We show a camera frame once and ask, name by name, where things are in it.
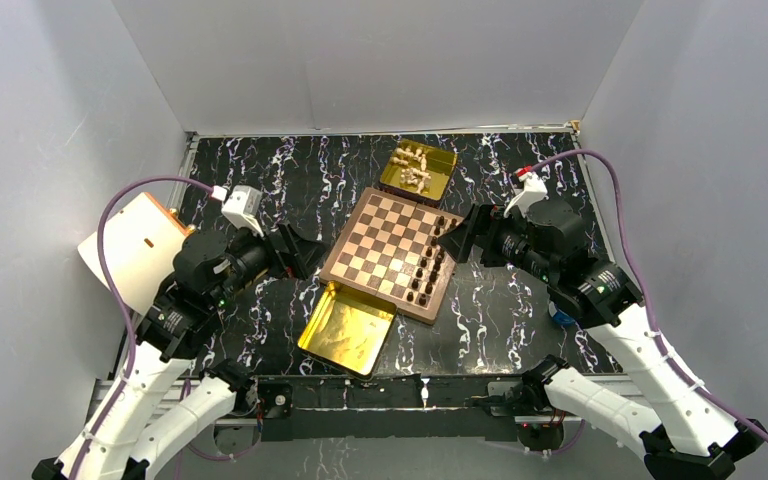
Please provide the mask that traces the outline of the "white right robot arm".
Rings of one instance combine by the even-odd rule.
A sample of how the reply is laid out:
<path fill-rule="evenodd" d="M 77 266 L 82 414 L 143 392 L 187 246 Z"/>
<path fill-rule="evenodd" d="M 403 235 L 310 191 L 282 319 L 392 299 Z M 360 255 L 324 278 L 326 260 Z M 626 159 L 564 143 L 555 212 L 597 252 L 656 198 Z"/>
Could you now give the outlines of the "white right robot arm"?
<path fill-rule="evenodd" d="M 656 479 L 724 479 L 763 444 L 763 427 L 715 405 L 650 326 L 625 271 L 590 253 L 584 221 L 566 202 L 474 206 L 439 244 L 459 263 L 480 248 L 483 266 L 514 266 L 542 281 L 555 306 L 620 362 L 644 398 L 620 396 L 549 355 L 501 396 L 504 404 L 577 415 L 632 450 Z"/>

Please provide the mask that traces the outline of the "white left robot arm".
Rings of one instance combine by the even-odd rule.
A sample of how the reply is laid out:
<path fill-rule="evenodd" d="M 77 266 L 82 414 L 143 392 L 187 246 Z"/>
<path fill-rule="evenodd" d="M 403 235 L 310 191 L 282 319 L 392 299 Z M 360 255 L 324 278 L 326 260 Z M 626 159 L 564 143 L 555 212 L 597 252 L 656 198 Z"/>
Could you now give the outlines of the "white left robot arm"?
<path fill-rule="evenodd" d="M 127 363 L 84 430 L 59 456 L 41 460 L 34 479 L 152 479 L 215 420 L 257 410 L 257 380 L 230 359 L 205 369 L 198 386 L 159 419 L 158 405 L 220 326 L 220 313 L 261 278 L 308 279 L 325 243 L 280 224 L 258 237 L 196 231 L 173 257 L 136 329 Z"/>

